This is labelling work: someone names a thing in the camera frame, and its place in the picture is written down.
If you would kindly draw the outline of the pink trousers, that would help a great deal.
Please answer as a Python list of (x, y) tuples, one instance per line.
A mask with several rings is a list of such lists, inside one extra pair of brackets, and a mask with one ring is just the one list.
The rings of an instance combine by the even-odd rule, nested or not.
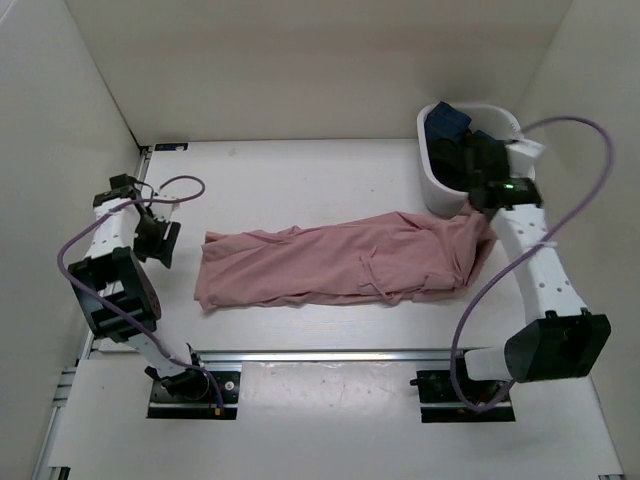
[(393, 211), (308, 229), (209, 232), (194, 299), (205, 312), (448, 299), (473, 285), (495, 243), (469, 206), (451, 219)]

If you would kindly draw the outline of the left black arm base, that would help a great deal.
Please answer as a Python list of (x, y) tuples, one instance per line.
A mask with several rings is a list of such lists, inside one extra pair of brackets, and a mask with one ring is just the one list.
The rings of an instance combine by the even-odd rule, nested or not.
[(217, 388), (204, 374), (188, 369), (177, 377), (162, 379), (146, 367), (152, 380), (147, 417), (150, 419), (235, 420), (241, 387), (239, 370), (211, 371)]

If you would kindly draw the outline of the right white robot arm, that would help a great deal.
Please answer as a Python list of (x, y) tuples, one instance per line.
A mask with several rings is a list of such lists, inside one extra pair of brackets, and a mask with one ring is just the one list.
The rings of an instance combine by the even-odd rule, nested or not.
[(470, 400), (486, 381), (530, 383), (587, 376), (611, 334), (606, 315), (592, 313), (569, 280), (546, 224), (533, 180), (511, 177), (472, 187), (470, 205), (485, 215), (507, 254), (525, 312), (525, 327), (504, 344), (470, 350), (449, 387)]

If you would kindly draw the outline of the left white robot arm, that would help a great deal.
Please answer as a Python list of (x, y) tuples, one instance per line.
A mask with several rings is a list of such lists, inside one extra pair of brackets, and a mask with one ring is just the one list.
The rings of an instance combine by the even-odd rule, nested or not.
[(172, 207), (142, 199), (141, 184), (121, 174), (109, 179), (110, 189), (94, 197), (93, 208), (102, 223), (93, 231), (84, 258), (65, 270), (90, 330), (98, 339), (131, 347), (151, 364), (156, 379), (175, 377), (175, 388), (188, 400), (206, 395), (210, 377), (177, 352), (150, 338), (161, 318), (158, 295), (142, 263), (148, 259), (170, 268), (181, 224), (170, 220)]

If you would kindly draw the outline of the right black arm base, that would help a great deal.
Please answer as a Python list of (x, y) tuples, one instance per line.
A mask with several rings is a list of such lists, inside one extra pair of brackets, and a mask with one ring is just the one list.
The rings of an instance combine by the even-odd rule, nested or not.
[[(459, 384), (465, 398), (476, 406), (483, 406), (503, 386), (499, 381), (474, 381), (462, 368), (458, 370)], [(459, 401), (451, 385), (448, 370), (419, 370), (409, 381), (417, 389), (421, 422), (423, 424), (448, 423), (510, 423), (516, 417), (509, 397), (493, 409), (478, 413)]]

